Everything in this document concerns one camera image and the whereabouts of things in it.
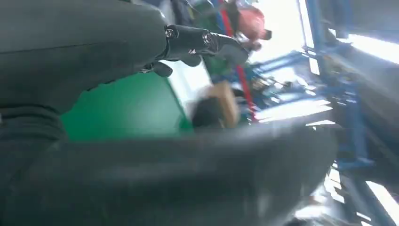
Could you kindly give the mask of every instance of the bolt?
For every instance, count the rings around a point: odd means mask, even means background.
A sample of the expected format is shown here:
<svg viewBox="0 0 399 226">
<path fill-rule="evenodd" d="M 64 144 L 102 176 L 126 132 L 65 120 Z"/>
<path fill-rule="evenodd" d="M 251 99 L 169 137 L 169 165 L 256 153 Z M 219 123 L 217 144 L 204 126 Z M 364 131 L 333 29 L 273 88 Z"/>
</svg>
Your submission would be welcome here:
<svg viewBox="0 0 399 226">
<path fill-rule="evenodd" d="M 205 44 L 210 44 L 212 42 L 212 35 L 210 33 L 206 33 L 202 36 Z"/>
<path fill-rule="evenodd" d="M 170 39 L 175 37 L 175 31 L 173 31 L 172 29 L 166 29 L 165 34 L 166 37 Z"/>
</svg>

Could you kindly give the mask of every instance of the red pipe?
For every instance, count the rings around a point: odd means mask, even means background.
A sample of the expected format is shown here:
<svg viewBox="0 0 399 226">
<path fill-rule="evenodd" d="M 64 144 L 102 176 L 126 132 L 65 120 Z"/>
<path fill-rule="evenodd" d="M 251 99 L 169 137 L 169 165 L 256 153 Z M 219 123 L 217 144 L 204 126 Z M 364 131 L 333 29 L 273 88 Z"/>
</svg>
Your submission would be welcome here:
<svg viewBox="0 0 399 226">
<path fill-rule="evenodd" d="M 224 4 L 224 0 L 219 0 L 219 3 Z M 220 11 L 220 13 L 222 15 L 222 21 L 223 21 L 223 25 L 226 29 L 226 34 L 230 37 L 233 37 L 234 31 L 231 28 L 229 17 L 227 16 L 226 11 L 224 9 L 222 9 Z M 248 108 L 251 112 L 252 121 L 255 122 L 255 121 L 257 121 L 257 119 L 255 118 L 254 102 L 252 100 L 252 96 L 251 96 L 251 92 L 249 91 L 249 87 L 247 85 L 247 77 L 245 75 L 244 69 L 240 65 L 237 66 L 237 73 L 238 73 L 239 81 L 242 86 L 242 90 L 244 91 L 245 99 L 247 100 L 247 103 L 248 103 Z"/>
</svg>

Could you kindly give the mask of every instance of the metal rack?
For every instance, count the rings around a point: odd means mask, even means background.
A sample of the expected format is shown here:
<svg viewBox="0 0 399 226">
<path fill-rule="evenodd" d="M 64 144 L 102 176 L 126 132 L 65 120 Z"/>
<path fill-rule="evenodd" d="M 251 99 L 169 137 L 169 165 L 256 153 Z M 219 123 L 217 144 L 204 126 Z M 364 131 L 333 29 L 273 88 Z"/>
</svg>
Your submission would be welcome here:
<svg viewBox="0 0 399 226">
<path fill-rule="evenodd" d="M 351 20 L 348 13 L 351 10 L 348 1 L 333 1 L 334 4 L 340 4 L 341 6 L 343 4 L 346 4 L 345 21 L 348 27 L 350 27 Z M 223 3 L 223 0 L 212 0 L 212 3 L 215 7 L 218 7 L 219 4 Z M 340 74 L 335 74 L 334 76 L 332 76 L 327 69 L 325 62 L 325 56 L 346 48 L 350 46 L 350 44 L 341 43 L 335 47 L 329 47 L 325 45 L 326 40 L 318 0 L 299 0 L 299 7 L 302 14 L 307 13 L 307 16 L 302 16 L 304 40 L 306 43 L 306 47 L 304 47 L 304 50 L 302 52 L 292 52 L 286 56 L 251 65 L 251 69 L 255 73 L 250 76 L 246 75 L 243 68 L 238 66 L 236 68 L 235 76 L 220 76 L 216 79 L 216 81 L 214 80 L 214 82 L 217 82 L 218 80 L 228 80 L 229 82 L 239 81 L 245 93 L 248 108 L 251 111 L 252 120 L 254 120 L 254 98 L 249 92 L 247 81 L 253 79 L 256 76 L 262 77 L 262 74 L 290 66 L 309 58 L 314 58 L 317 61 L 319 67 L 319 78 L 324 84 L 324 88 L 317 91 L 316 95 L 339 100 L 340 104 L 346 106 L 346 116 L 349 119 L 347 120 L 349 125 L 345 125 L 344 127 L 347 128 L 347 136 L 350 137 L 350 142 L 349 144 L 342 144 L 341 147 L 343 151 L 348 151 L 347 149 L 351 149 L 354 153 L 355 160 L 351 162 L 338 160 L 339 168 L 347 169 L 371 165 L 372 162 L 368 159 L 364 124 L 360 111 L 359 98 L 356 92 L 356 82 L 345 79 L 345 77 L 348 75 L 347 72 L 342 72 Z M 221 10 L 221 12 L 216 15 L 216 18 L 219 27 L 221 27 L 221 29 L 227 35 L 232 36 L 232 29 L 230 27 L 226 12 Z M 296 98 L 295 100 L 299 100 L 302 98 L 309 98 L 309 96 L 303 95 L 299 98 Z"/>
</svg>

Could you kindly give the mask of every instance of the blue metal frame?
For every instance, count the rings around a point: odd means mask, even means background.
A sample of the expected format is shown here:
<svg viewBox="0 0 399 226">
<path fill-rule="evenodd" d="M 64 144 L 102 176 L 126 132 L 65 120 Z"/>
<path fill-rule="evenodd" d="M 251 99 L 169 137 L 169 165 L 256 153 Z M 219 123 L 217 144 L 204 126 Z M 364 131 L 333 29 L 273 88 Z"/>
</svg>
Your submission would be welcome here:
<svg viewBox="0 0 399 226">
<path fill-rule="evenodd" d="M 219 0 L 211 0 L 215 7 L 219 5 Z M 347 0 L 333 0 L 336 1 L 335 3 L 339 6 L 345 5 L 345 21 L 348 24 L 348 28 L 351 27 L 351 16 L 348 15 L 350 12 L 350 5 L 349 1 Z M 326 84 L 327 89 L 318 91 L 318 95 L 323 95 L 327 97 L 339 97 L 344 104 L 347 106 L 347 116 L 350 120 L 348 120 L 351 124 L 345 127 L 350 128 L 348 129 L 348 136 L 351 137 L 351 144 L 343 144 L 340 146 L 352 147 L 356 156 L 356 161 L 354 162 L 342 162 L 338 160 L 338 165 L 340 168 L 352 168 L 358 166 L 367 166 L 372 164 L 371 161 L 367 159 L 367 147 L 366 147 L 366 138 L 364 132 L 364 124 L 363 119 L 360 111 L 359 100 L 356 95 L 356 84 L 354 82 L 347 82 L 345 80 L 337 78 L 344 77 L 345 74 L 335 75 L 334 77 L 329 75 L 328 70 L 326 69 L 326 65 L 324 62 L 324 56 L 330 53 L 337 52 L 343 48 L 350 46 L 350 44 L 338 45 L 336 47 L 327 47 L 325 45 L 325 34 L 323 31 L 323 24 L 321 20 L 321 11 L 319 0 L 305 0 L 306 7 L 309 16 L 309 22 L 313 37 L 314 48 L 306 48 L 304 52 L 293 52 L 286 56 L 282 56 L 270 61 L 266 61 L 263 63 L 258 63 L 251 65 L 248 70 L 253 70 L 254 73 L 247 73 L 247 80 L 251 80 L 253 78 L 263 78 L 263 74 L 275 71 L 277 69 L 290 66 L 294 63 L 300 62 L 302 60 L 308 59 L 309 57 L 315 58 L 319 65 L 319 72 L 320 72 L 320 80 Z M 217 22 L 219 26 L 223 29 L 223 21 L 221 15 L 216 15 Z M 233 75 L 225 75 L 225 76 L 217 76 L 212 78 L 213 82 L 228 80 L 229 82 L 238 82 L 238 76 L 236 74 Z M 336 87 L 336 84 L 341 84 L 339 89 L 337 88 L 329 88 L 329 87 Z M 300 95 L 295 100 L 299 100 L 301 98 L 309 98 L 311 96 L 303 94 Z"/>
</svg>

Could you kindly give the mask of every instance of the green panel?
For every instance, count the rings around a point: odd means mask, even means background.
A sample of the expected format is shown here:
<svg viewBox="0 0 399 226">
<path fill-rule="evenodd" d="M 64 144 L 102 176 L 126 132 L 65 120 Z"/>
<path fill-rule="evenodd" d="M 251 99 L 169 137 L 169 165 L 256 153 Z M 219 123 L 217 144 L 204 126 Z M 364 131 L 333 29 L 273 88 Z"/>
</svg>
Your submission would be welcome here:
<svg viewBox="0 0 399 226">
<path fill-rule="evenodd" d="M 191 130 L 169 82 L 154 73 L 85 92 L 62 119 L 73 141 L 175 136 Z"/>
</svg>

